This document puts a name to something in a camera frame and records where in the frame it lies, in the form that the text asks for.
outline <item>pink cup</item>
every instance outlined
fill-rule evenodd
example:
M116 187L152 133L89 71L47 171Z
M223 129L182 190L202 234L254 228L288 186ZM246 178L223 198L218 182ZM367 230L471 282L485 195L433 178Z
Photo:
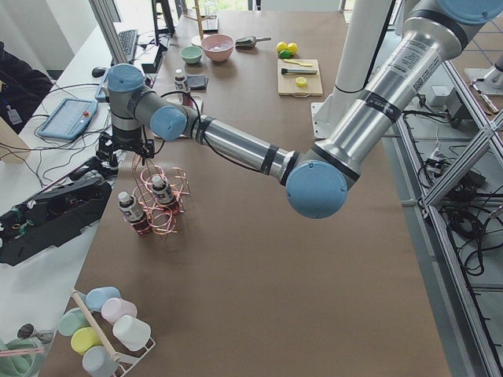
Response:
M122 300L121 298L110 298L103 304L101 315L110 324L114 324L120 317L125 315L136 317L138 309L133 302Z

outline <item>electronic device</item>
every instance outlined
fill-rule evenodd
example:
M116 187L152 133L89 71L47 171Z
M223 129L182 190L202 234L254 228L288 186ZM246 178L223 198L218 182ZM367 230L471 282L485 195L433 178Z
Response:
M103 68L103 67L94 67L93 68L93 71L91 71L91 75L94 77L94 78L98 78L98 77L101 77L102 75L105 74L107 68Z
M121 31L118 35L120 45L124 49L127 61L131 64L134 61L134 54L136 53L136 45L138 41L138 30L130 29Z
M111 192L103 178L82 178L14 206L0 216L0 263L17 265L80 236L101 218Z
M40 126L37 135L75 140L89 126L97 111L97 101L65 98Z

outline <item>green container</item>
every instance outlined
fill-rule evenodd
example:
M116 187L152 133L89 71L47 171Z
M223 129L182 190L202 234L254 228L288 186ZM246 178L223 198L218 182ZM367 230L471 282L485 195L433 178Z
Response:
M197 64L203 56L203 50L199 47L189 46L180 51L180 56L187 64Z

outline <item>wooden cutting board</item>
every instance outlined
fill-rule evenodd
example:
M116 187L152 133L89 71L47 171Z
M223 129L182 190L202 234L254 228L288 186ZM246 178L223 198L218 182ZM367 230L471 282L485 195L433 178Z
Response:
M282 59L277 60L277 92L280 96L322 96L320 68L316 59L294 59L302 63L310 63L312 67L301 67L298 64L285 63ZM282 68L291 69L316 69L316 75L282 75ZM303 76L307 79L307 86L299 88L296 85L296 78Z

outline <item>yellow cup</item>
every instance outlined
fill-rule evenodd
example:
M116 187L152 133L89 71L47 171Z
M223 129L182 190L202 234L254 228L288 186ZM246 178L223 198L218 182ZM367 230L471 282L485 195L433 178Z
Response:
M93 328L80 328L77 330L72 336L70 344L72 345L72 349L82 356L84 356L91 347L103 346Z

